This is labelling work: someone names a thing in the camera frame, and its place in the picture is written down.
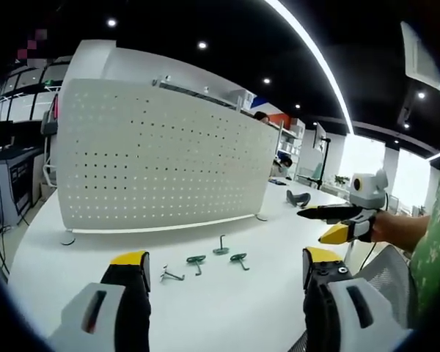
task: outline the desk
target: desk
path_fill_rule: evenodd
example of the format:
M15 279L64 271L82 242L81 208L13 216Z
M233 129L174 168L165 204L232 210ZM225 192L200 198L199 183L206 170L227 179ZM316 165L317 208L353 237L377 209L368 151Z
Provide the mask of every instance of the desk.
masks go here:
M142 234L80 234L71 246L59 244L65 234L56 191L41 208L21 241L9 288L32 326L44 337L60 323L64 306L89 282L99 282L109 261L124 252L150 252L152 352L243 351L280 352L305 330L302 249L319 246L344 257L348 245L328 246L318 238L330 228L321 221L299 218L285 202L285 192L309 192L310 205L341 199L288 182L269 183L261 213L268 217L231 221L191 229ZM214 256L219 236L230 254ZM247 252L243 271L230 255ZM202 275L186 258L206 254ZM183 282L158 281L162 266Z
M18 224L38 201L43 151L41 147L12 147L0 152L0 223L4 226Z

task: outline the ceiling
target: ceiling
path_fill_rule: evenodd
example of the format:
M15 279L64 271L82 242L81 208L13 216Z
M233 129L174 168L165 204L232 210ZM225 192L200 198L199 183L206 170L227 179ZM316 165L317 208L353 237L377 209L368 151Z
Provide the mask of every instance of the ceiling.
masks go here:
M427 1L411 1L413 7L409 1L394 2L282 0L321 49L356 133L428 157L440 150L440 91L405 75L400 22L419 31L440 64L440 23L425 18L440 18L440 10L434 1L427 11ZM48 40L34 55L69 55L82 39L113 39L119 47L169 56L223 76L311 128L318 121L328 132L347 132L318 63L263 0L91 0L85 9L79 1L47 1L43 16L34 17L48 28ZM118 20L116 28L106 25L108 18ZM208 43L207 50L197 49L200 40ZM264 77L271 84L264 84ZM398 117L421 89L427 97L411 99L406 130Z

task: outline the person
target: person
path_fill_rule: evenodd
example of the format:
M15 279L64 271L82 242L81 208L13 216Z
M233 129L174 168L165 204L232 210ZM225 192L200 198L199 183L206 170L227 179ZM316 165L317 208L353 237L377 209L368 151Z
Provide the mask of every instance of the person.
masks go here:
M282 159L274 159L271 167L271 174L269 177L287 177L288 168L293 164L292 159L288 156L282 157Z
M262 111L258 111L252 118L265 124L269 123L269 116Z
M379 212L372 241L386 241L412 253L418 316L423 315L440 290L440 181L431 216L408 218Z

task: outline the led light strip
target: led light strip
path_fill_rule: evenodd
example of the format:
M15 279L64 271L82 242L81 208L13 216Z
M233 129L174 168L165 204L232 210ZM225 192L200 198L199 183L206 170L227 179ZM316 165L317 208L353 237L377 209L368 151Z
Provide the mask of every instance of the led light strip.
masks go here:
M267 2L274 10L279 13L287 22L290 24L290 26L293 28L293 30L300 36L300 38L305 42L308 49L312 52L312 54L315 56L316 61L318 61L318 64L320 64L321 68L324 71L324 74L329 80L329 83L331 84L332 89L334 90L334 94L336 95L337 101L339 101L340 108L342 109L342 113L344 114L345 121L347 122L347 127L349 129L350 134L353 133L353 127L352 127L352 121L351 116L349 115L349 111L347 110L347 106L345 105L344 97L342 96L342 93L339 89L339 86L337 85L336 78L331 72L331 69L328 66L328 63L324 59L324 56L320 52L320 49L316 46L315 42L305 28L297 21L297 19L290 13L287 8L280 3L278 0L264 0Z
M430 162L430 161L435 160L435 159L437 159L437 158L440 158L440 153L439 153L439 154L435 154L435 155L433 155L433 156L427 158L426 160Z

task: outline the white pegboard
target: white pegboard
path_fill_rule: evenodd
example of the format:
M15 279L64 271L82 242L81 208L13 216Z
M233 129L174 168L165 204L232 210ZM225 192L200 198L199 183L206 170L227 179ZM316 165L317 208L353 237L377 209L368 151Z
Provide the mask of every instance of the white pegboard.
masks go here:
M58 132L64 224L141 229L257 213L276 139L267 125L179 92L73 80Z

